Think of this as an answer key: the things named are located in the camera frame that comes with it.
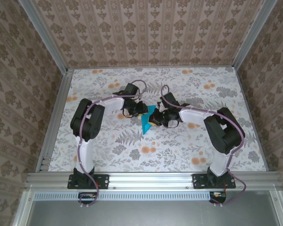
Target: metal rail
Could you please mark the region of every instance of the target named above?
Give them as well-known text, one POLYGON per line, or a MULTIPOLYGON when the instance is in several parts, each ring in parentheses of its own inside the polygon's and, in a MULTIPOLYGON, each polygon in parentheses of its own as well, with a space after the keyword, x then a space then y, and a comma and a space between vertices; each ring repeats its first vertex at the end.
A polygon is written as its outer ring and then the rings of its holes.
MULTIPOLYGON (((109 189, 117 191, 220 191, 220 189, 194 189, 192 174, 202 172, 176 173, 109 173, 109 189)), ((26 191, 70 191, 67 189, 68 177, 71 172, 40 172, 30 173, 25 185, 26 191)), ((281 189, 276 172, 235 172, 235 176, 243 180, 249 191, 281 189)), ((236 188, 241 190, 242 183, 236 181, 236 188)))
POLYGON ((58 135, 64 106, 66 103, 70 83, 72 80, 73 70, 68 70, 67 74, 63 76, 62 82, 58 91, 57 99, 53 107, 50 122, 46 135, 44 138, 43 146, 41 149, 40 157, 36 166, 36 172, 48 171, 51 161, 52 152, 58 135))

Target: aluminum frame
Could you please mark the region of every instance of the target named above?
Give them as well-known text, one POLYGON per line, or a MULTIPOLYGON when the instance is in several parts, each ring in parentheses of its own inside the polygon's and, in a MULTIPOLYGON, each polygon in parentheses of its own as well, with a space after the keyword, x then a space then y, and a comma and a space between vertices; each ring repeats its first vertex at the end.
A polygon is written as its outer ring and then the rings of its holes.
POLYGON ((283 191, 270 191, 273 205, 281 226, 283 226, 283 191))
POLYGON ((34 192, 23 192, 13 226, 26 226, 33 205, 34 192))
POLYGON ((116 67, 70 67, 71 70, 84 70, 84 69, 127 69, 127 68, 182 68, 182 67, 233 67, 232 65, 148 65, 148 66, 116 66, 116 67))
POLYGON ((67 62, 60 53, 59 46, 52 39, 50 32, 46 28, 46 25, 43 22, 41 16, 39 15, 38 10, 34 6, 33 1, 19 0, 19 2, 21 3, 23 9, 27 13, 30 21, 33 23, 33 26, 39 33, 42 41, 44 42, 46 48, 50 52, 53 60, 56 62, 62 75, 65 75, 67 73, 67 62))
MULTIPOLYGON (((27 177, 25 191, 90 191, 94 189, 68 190, 68 178, 72 172, 40 172, 30 173, 27 177)), ((192 174, 203 172, 161 172, 161 173, 114 173, 101 172, 95 174, 109 174, 108 190, 122 192, 138 191, 220 191, 222 189, 194 189, 192 174)), ((234 175, 244 181, 247 190, 270 191, 281 189, 276 172, 234 172, 234 175)), ((236 181, 236 188, 242 190, 243 184, 236 181)))
POLYGON ((267 0, 263 2, 260 11, 258 12, 252 26, 250 27, 248 34, 246 35, 232 63, 233 67, 236 70, 239 69, 248 52, 250 51, 251 46, 254 44, 256 38, 258 37, 263 25, 265 24, 268 16, 270 15, 276 3, 277 0, 267 0))
POLYGON ((44 138, 40 157, 38 159, 38 163, 36 166, 36 172, 48 171, 52 152, 58 135, 58 129, 64 111, 64 106, 70 88, 73 72, 74 72, 73 70, 68 70, 67 74, 64 75, 62 78, 61 85, 58 90, 57 99, 51 114, 48 129, 46 131, 46 135, 44 138))

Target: ventilation slot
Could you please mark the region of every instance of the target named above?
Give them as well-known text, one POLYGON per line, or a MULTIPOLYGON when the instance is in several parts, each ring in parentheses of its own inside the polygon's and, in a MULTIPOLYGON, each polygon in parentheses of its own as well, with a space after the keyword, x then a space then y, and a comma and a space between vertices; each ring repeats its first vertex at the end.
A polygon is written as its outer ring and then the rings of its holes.
MULTIPOLYGON (((79 192, 36 192, 34 201, 77 201, 79 192)), ((102 191, 99 201, 189 201, 210 200, 209 192, 114 192, 102 191)))

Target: patterned wall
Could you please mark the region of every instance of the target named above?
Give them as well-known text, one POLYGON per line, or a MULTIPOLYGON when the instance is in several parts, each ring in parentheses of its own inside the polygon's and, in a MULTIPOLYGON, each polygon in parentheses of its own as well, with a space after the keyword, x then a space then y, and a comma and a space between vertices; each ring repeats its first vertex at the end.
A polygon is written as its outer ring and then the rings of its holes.
POLYGON ((277 2, 238 73, 269 167, 279 171, 283 182, 283 0, 277 2))
POLYGON ((61 74, 18 1, 0 0, 0 226, 35 170, 61 74))
POLYGON ((263 0, 33 0, 68 67, 229 65, 263 0))

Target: floral wallpaper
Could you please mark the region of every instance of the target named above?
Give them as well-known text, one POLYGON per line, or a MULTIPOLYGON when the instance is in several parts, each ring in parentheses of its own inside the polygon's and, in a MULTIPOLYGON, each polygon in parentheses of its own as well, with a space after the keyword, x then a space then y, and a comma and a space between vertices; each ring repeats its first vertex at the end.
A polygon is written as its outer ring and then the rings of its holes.
POLYGON ((68 67, 231 65, 264 0, 33 0, 68 67))
POLYGON ((17 0, 0 0, 0 226, 35 170, 61 74, 17 0))
POLYGON ((283 0, 277 1, 238 73, 268 165, 283 182, 283 0))
MULTIPOLYGON (((168 84, 180 104, 189 103, 211 110, 228 107, 246 134, 244 148, 234 155, 230 168, 233 171, 266 170, 232 67, 139 67, 74 70, 49 171, 72 171, 76 164, 77 143, 70 122, 81 99, 102 99, 140 78, 148 86, 142 95, 147 105, 156 105, 161 87, 168 84)), ((143 89, 142 83, 136 85, 143 89)), ((94 143, 95 170, 105 172, 206 171, 216 151, 205 127, 180 123, 172 129, 151 127, 143 135, 141 118, 128 119, 120 110, 103 118, 94 143)))

